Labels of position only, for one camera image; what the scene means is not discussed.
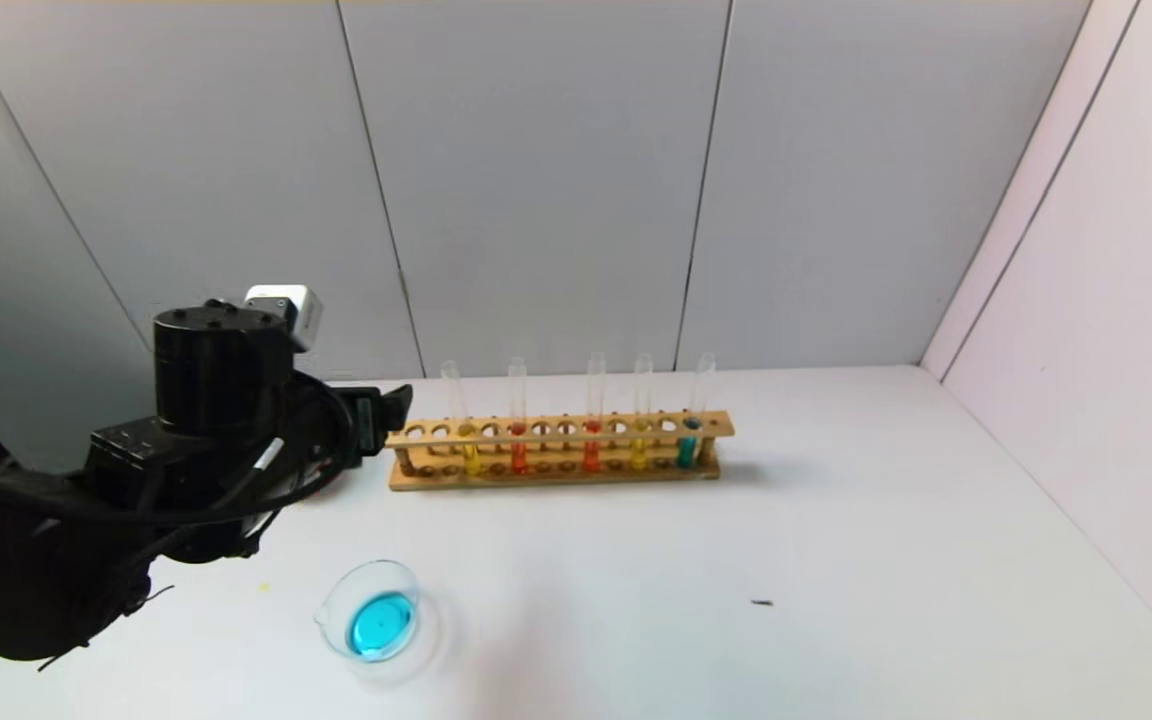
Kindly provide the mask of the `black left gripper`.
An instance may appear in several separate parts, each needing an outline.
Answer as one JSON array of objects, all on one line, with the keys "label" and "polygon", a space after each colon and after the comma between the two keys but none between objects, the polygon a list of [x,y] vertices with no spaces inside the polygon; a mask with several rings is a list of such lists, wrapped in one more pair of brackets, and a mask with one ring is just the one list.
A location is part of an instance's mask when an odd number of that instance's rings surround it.
[{"label": "black left gripper", "polygon": [[379,455],[387,432],[406,427],[414,400],[411,384],[381,393],[376,387],[326,387],[323,439],[332,465],[361,465]]}]

